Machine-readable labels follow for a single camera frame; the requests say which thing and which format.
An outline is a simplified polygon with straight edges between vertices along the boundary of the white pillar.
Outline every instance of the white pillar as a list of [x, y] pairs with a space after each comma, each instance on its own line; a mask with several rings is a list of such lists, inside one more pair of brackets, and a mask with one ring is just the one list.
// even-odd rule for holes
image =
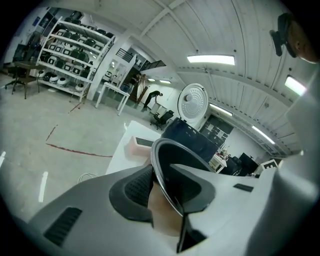
[[126, 30], [122, 35], [118, 37], [114, 45], [111, 47], [109, 52], [105, 55], [104, 59], [101, 61], [99, 68], [95, 72], [92, 84], [90, 86], [87, 99], [93, 100], [95, 93], [99, 87], [100, 81], [102, 77], [105, 75], [106, 71], [108, 70], [111, 61], [113, 60], [116, 53], [119, 51], [121, 46], [128, 41], [128, 39], [132, 36], [132, 32], [129, 30]]

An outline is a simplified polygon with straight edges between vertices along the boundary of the office chair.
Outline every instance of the office chair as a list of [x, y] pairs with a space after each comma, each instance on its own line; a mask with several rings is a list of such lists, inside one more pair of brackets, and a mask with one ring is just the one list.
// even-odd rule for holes
[[162, 131], [162, 127], [167, 123], [168, 119], [172, 118], [174, 116], [174, 112], [169, 110], [167, 111], [163, 116], [160, 118], [158, 117], [159, 113], [156, 113], [153, 117], [156, 120], [156, 122], [151, 122], [150, 125], [155, 125], [156, 129], [158, 130], [159, 128]]
[[[33, 32], [31, 35], [27, 45], [18, 44], [17, 48], [15, 49], [14, 56], [12, 62], [19, 62], [19, 61], [29, 61], [33, 55], [37, 52], [37, 49], [40, 46], [40, 39], [41, 34], [37, 31]], [[7, 89], [7, 86], [13, 85], [12, 94], [16, 91], [15, 86], [16, 84], [20, 84], [25, 86], [25, 83], [20, 81], [18, 78], [25, 78], [27, 70], [22, 67], [9, 67], [8, 73], [13, 74], [13, 78], [15, 80], [7, 83], [4, 88]]]

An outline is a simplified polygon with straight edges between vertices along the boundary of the air vent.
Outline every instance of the air vent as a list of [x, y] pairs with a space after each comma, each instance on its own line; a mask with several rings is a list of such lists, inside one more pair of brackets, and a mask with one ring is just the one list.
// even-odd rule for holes
[[82, 210], [78, 208], [68, 207], [44, 233], [44, 237], [61, 246], [81, 213]]

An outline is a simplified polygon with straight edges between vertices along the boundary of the concrete floor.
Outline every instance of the concrete floor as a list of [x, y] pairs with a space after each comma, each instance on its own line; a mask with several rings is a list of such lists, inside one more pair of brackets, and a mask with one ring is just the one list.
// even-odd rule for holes
[[[25, 221], [77, 184], [81, 174], [104, 175], [112, 158], [101, 156], [113, 155], [130, 121], [151, 128], [150, 113], [140, 112], [142, 106], [133, 102], [128, 101], [117, 116], [121, 97], [114, 93], [105, 95], [98, 109], [94, 107], [96, 99], [73, 109], [79, 103], [77, 97], [69, 102], [70, 94], [50, 92], [46, 85], [40, 86], [40, 93], [36, 84], [29, 85], [27, 99], [21, 85], [11, 95], [12, 85], [3, 88], [11, 80], [0, 76], [0, 154], [6, 152], [0, 188], [11, 212]], [[45, 172], [48, 176], [41, 202], [40, 184]]]

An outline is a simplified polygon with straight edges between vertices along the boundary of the ceiling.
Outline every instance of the ceiling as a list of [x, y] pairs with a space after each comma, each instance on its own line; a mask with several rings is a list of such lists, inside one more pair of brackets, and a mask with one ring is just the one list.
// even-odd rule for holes
[[[233, 113], [226, 121], [272, 156], [301, 150], [285, 117], [298, 95], [285, 80], [291, 75], [308, 87], [318, 66], [292, 58], [286, 49], [276, 56], [269, 30], [277, 30], [277, 18], [286, 12], [277, 0], [53, 0], [45, 5], [130, 30], [181, 83], [202, 84], [211, 103]], [[189, 63], [187, 56], [197, 53], [234, 55], [235, 66]], [[275, 144], [255, 133], [253, 125]]]

